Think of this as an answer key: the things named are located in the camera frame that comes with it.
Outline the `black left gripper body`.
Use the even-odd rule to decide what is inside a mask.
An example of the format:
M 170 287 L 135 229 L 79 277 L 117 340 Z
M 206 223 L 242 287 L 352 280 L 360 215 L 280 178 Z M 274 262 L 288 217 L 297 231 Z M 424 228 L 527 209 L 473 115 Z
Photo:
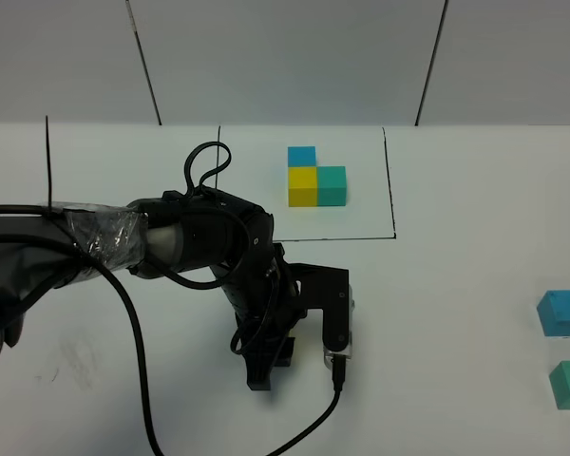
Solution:
M 294 324 L 306 316 L 301 311 L 292 317 L 284 315 L 287 299 L 295 296 L 300 288 L 292 282 L 283 245 L 275 242 L 273 247 L 274 256 L 268 265 L 250 275 L 238 274 L 221 286 L 235 311 L 237 329 L 230 342 L 230 351 L 235 355 L 282 349 L 280 361 L 283 361 L 283 346 L 291 336 L 288 328 L 278 324 Z

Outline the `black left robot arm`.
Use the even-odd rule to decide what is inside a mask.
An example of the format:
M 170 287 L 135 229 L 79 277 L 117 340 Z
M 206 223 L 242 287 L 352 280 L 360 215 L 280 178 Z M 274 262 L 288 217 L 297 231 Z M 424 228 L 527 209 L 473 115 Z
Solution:
M 209 188 L 125 207 L 0 205 L 0 354 L 52 289 L 127 270 L 202 290 L 184 273 L 207 268 L 206 287 L 222 289 L 235 310 L 231 349 L 245 361 L 248 386 L 266 390 L 272 369 L 290 365 L 291 329 L 303 317 L 290 307 L 297 286 L 273 233 L 261 206 Z

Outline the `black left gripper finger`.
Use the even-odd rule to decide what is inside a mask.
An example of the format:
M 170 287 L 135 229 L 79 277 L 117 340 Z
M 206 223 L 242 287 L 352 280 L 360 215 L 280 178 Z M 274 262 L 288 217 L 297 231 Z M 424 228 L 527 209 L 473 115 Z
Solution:
M 271 389 L 271 371 L 281 358 L 282 349 L 250 351 L 244 355 L 246 384 L 252 391 Z

